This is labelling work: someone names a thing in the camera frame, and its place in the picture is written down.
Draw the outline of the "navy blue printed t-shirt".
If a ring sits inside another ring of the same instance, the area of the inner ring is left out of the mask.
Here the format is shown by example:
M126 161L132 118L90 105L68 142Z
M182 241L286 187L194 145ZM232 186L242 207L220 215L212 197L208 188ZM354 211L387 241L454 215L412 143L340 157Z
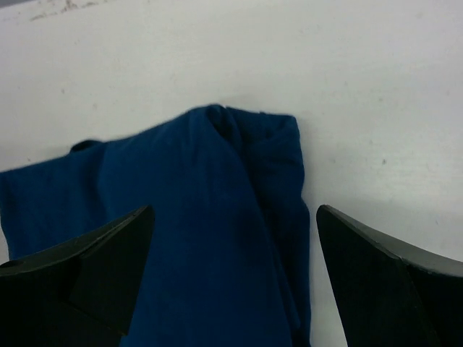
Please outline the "navy blue printed t-shirt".
M308 346L304 179L293 116L209 105L3 172L1 227L20 258L150 205L123 346Z

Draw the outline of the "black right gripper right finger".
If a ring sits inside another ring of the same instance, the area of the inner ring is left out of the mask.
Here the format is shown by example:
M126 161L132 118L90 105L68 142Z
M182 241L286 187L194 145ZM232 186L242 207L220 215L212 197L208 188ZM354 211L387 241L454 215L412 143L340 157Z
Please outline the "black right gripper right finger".
M462 263L321 205L320 244L348 346L461 346Z

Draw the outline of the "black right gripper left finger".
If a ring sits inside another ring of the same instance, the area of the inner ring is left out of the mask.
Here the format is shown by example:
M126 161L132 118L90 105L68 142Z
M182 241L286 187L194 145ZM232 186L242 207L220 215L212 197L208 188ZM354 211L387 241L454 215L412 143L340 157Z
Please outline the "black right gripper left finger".
M129 332L155 215L142 207L1 265L2 346L118 346Z

